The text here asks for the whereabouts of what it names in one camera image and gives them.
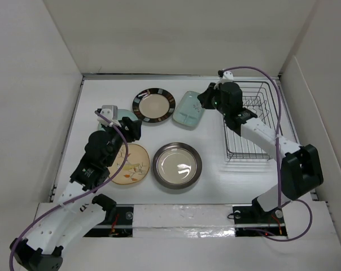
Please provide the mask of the black wire dish rack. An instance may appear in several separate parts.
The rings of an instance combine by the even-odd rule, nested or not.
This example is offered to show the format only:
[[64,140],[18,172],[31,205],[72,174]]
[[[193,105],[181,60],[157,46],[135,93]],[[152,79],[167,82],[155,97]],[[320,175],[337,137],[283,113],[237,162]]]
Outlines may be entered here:
[[243,107],[257,115],[241,126],[241,133],[230,130],[223,122],[226,161],[266,162],[276,158],[276,131],[279,105],[277,91],[268,80],[236,80],[242,91]]

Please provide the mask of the white foam front rail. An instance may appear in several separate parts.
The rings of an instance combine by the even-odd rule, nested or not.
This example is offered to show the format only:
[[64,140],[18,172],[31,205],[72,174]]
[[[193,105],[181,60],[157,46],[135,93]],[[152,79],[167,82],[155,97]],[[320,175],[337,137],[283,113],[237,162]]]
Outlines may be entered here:
[[234,238],[231,205],[142,204],[133,210],[134,238]]

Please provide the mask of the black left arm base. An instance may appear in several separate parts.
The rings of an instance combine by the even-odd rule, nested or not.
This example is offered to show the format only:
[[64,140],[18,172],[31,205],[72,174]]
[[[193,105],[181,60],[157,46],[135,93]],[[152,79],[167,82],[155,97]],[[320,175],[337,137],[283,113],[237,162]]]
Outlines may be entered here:
[[88,238],[127,238],[133,236],[134,205],[117,205],[100,224],[89,230]]

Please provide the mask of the teal round floral plate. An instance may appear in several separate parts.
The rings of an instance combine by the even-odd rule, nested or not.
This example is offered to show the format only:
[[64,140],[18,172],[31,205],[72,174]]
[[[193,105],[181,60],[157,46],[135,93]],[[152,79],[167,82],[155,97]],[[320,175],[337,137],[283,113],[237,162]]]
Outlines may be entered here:
[[[113,120],[113,121],[111,120],[117,126],[120,125],[120,121],[122,120],[123,117],[129,117],[133,121],[138,120],[137,116],[133,112],[129,110],[125,110],[125,109],[118,109],[117,116],[118,116],[117,120]],[[107,127],[108,123],[105,122],[101,117],[98,117],[97,120],[98,120],[98,130],[104,131],[104,126]]]

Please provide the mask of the yellow bird pattern plate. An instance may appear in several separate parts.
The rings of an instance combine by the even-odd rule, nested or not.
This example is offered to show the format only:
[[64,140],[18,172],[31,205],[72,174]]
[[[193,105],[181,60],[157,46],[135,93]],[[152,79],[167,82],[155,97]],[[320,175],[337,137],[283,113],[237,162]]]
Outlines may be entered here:
[[145,148],[128,144],[128,155],[121,171],[112,179],[118,185],[131,185],[145,178],[150,169],[150,158]]

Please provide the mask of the teal rectangular divided plate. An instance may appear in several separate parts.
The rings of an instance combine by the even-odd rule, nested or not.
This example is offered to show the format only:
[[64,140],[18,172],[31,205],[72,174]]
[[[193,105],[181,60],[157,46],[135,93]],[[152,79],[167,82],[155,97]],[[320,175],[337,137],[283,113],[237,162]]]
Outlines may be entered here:
[[186,130],[197,128],[205,112],[198,95],[195,91],[187,91],[183,95],[173,113],[172,122],[175,126]]

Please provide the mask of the dark striped rim plate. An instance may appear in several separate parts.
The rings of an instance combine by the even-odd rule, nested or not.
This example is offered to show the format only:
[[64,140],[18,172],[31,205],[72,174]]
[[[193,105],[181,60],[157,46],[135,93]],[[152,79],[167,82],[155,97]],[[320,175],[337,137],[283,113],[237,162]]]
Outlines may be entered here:
[[148,88],[133,99],[133,113],[146,123],[160,123],[170,118],[176,108],[174,96],[161,88]]

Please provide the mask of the grey rim cream plate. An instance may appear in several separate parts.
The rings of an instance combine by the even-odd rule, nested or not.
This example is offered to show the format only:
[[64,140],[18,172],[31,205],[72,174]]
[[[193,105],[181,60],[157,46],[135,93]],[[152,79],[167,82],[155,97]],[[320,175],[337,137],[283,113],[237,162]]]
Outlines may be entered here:
[[172,142],[159,148],[152,160],[157,182],[167,189],[181,190],[195,184],[203,169],[202,158],[195,148]]

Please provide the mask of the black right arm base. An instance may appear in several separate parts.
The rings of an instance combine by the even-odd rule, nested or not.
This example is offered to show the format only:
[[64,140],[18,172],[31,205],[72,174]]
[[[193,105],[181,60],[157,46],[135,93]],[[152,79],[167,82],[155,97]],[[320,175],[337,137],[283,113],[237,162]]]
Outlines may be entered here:
[[236,237],[287,236],[286,223],[281,209],[257,218],[251,214],[251,206],[234,206],[227,218],[234,222]]

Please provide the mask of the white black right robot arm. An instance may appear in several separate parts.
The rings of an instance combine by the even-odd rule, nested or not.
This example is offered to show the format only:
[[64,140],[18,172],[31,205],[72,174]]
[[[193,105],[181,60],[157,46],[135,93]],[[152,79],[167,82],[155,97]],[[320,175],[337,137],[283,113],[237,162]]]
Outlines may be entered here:
[[277,184],[252,200],[247,214],[263,222],[271,213],[323,184],[316,147],[302,146],[270,128],[243,105],[243,92],[234,82],[211,83],[198,95],[201,106],[222,114],[226,126],[253,142],[277,163]]

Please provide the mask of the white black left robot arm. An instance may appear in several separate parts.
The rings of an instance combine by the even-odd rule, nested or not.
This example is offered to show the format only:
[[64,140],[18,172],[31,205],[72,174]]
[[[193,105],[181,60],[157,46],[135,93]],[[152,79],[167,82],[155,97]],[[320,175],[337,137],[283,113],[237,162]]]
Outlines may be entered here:
[[58,205],[34,220],[11,243],[11,270],[15,261],[26,270],[58,270],[66,249],[97,224],[115,219],[116,202],[98,190],[116,176],[108,169],[121,147],[140,139],[141,125],[141,120],[123,117],[119,124],[109,123],[89,136]]

